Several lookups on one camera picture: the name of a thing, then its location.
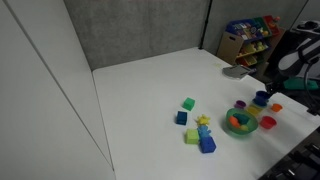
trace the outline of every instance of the wooden shelf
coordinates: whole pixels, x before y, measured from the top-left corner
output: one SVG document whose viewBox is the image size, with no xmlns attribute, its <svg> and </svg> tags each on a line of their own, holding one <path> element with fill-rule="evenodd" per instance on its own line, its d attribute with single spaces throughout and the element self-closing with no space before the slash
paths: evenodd
<svg viewBox="0 0 320 180">
<path fill-rule="evenodd" d="M 241 56 L 237 56 L 236 59 L 239 59 L 239 58 L 242 58 L 242 57 L 246 57 L 246 56 L 250 56 L 250 55 L 253 55 L 253 54 L 256 54 L 256 53 L 259 53 L 259 52 L 262 52 L 262 51 L 265 51 L 269 48 L 265 48 L 265 49 L 262 49 L 262 50 L 259 50 L 259 51 L 254 51 L 254 52 L 251 52 L 251 53 L 247 53 L 247 54 L 243 54 Z"/>
</svg>

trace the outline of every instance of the shelf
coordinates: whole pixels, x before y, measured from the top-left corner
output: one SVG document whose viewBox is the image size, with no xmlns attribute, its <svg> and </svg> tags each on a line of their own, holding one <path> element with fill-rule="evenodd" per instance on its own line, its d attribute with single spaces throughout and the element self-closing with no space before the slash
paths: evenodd
<svg viewBox="0 0 320 180">
<path fill-rule="evenodd" d="M 237 63 L 249 67 L 257 64 L 257 60 L 253 56 L 247 56 L 245 58 L 237 59 Z"/>
<path fill-rule="evenodd" d="M 271 31 L 272 35 L 276 36 L 280 33 L 278 25 L 276 24 L 276 22 L 274 22 L 273 17 L 272 16 L 264 16 L 263 17 L 266 25 L 268 26 L 269 30 Z"/>
<path fill-rule="evenodd" d="M 269 27 L 266 25 L 266 22 L 264 21 L 264 19 L 262 17 L 257 17 L 257 18 L 253 18 L 253 20 L 258 23 L 258 26 L 260 26 L 260 28 L 262 28 L 263 32 L 261 32 L 262 36 L 264 38 L 267 38 L 267 37 L 271 37 L 272 36 L 272 32 L 271 30 L 269 29 Z"/>
<path fill-rule="evenodd" d="M 251 53 L 248 53 L 248 54 L 243 54 L 241 56 L 237 56 L 236 59 L 239 59 L 239 58 L 242 58 L 242 57 L 246 57 L 246 56 L 250 56 L 250 55 L 253 55 L 253 54 L 256 54 L 256 53 L 259 53 L 259 52 L 262 52 L 262 51 L 265 51 L 269 48 L 266 48 L 266 49 L 262 49 L 262 50 L 259 50 L 259 51 L 254 51 L 254 52 L 251 52 Z"/>
<path fill-rule="evenodd" d="M 250 66 L 256 66 L 256 65 L 264 62 L 264 57 L 262 54 L 254 55 L 254 58 L 257 60 L 257 62 L 255 64 L 250 65 Z"/>
</svg>

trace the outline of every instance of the white table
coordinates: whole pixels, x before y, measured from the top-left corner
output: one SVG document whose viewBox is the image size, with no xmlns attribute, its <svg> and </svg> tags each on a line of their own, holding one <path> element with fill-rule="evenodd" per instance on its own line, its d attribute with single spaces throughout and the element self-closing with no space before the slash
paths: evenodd
<svg viewBox="0 0 320 180">
<path fill-rule="evenodd" d="M 274 129 L 232 136 L 225 126 L 227 110 L 238 99 L 249 103 L 264 85 L 250 76 L 228 79 L 221 74 L 226 66 L 192 48 L 94 71 L 117 180 L 257 179 L 320 124 L 306 107 L 276 94 L 269 104 L 284 109 L 273 115 Z M 186 111 L 181 107 L 186 97 L 196 104 L 181 126 L 174 121 L 177 111 Z M 212 154 L 184 142 L 186 129 L 197 128 L 201 114 L 211 117 L 217 145 Z"/>
</svg>

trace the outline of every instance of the cube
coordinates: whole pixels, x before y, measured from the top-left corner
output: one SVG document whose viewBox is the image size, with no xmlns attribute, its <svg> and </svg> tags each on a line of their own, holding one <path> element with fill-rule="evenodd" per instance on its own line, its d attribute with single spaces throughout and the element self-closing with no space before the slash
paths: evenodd
<svg viewBox="0 0 320 180">
<path fill-rule="evenodd" d="M 238 113 L 236 113 L 236 114 L 234 114 L 233 116 L 238 119 L 238 122 L 239 122 L 241 125 L 248 124 L 249 119 L 250 119 L 248 116 L 246 116 L 246 115 L 244 115 L 244 114 L 238 114 Z"/>
<path fill-rule="evenodd" d="M 196 129 L 187 129 L 186 132 L 186 143 L 187 144 L 198 144 L 199 143 L 199 133 Z"/>
<path fill-rule="evenodd" d="M 192 108 L 194 107 L 194 103 L 195 103 L 195 102 L 196 102 L 195 100 L 193 100 L 193 99 L 191 99 L 191 98 L 187 98 L 187 99 L 184 101 L 182 107 L 185 108 L 186 110 L 191 111 Z"/>
<path fill-rule="evenodd" d="M 204 137 L 200 139 L 200 148 L 202 153 L 213 153 L 216 150 L 216 144 L 212 137 Z"/>
<path fill-rule="evenodd" d="M 182 112 L 182 111 L 178 111 L 178 115 L 177 115 L 177 124 L 180 125 L 186 125 L 187 124 L 187 113 L 186 112 Z"/>
</svg>

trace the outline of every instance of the cable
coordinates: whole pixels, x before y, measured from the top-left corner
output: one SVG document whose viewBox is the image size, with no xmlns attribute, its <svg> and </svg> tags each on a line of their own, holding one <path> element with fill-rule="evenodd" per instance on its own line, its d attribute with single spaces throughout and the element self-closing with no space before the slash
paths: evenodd
<svg viewBox="0 0 320 180">
<path fill-rule="evenodd" d="M 209 2 L 208 12 L 207 12 L 206 20 L 204 22 L 204 28 L 203 28 L 203 32 L 202 32 L 202 36 L 201 36 L 201 40 L 200 40 L 200 44 L 199 44 L 199 49 L 203 49 L 202 46 L 203 46 L 204 37 L 206 36 L 206 32 L 207 32 L 207 26 L 208 26 L 208 22 L 209 22 L 212 1 L 213 0 L 210 0 L 210 2 Z"/>
<path fill-rule="evenodd" d="M 314 64 L 314 63 L 309 63 L 309 64 L 308 64 L 308 67 L 307 67 L 307 69 L 306 69 L 306 71 L 305 71 L 305 73 L 304 73 L 303 82 L 304 82 L 304 89 L 305 89 L 305 91 L 306 91 L 306 94 L 307 94 L 309 100 L 312 100 L 313 102 L 315 102 L 315 104 L 316 104 L 317 106 L 314 107 L 314 106 L 312 105 L 312 102 L 311 102 L 311 103 L 310 103 L 309 101 L 306 101 L 306 102 L 307 102 L 307 104 L 308 104 L 308 106 L 309 106 L 309 108 L 310 108 L 311 110 L 315 110 L 315 111 L 317 112 L 317 111 L 318 111 L 318 107 L 320 107 L 320 104 L 319 104 L 318 101 L 316 101 L 316 100 L 312 97 L 312 95 L 311 95 L 311 93 L 310 93 L 310 91 L 309 91 L 309 88 L 308 88 L 309 71 L 310 71 L 310 69 L 311 69 L 311 67 L 312 67 L 313 64 Z"/>
</svg>

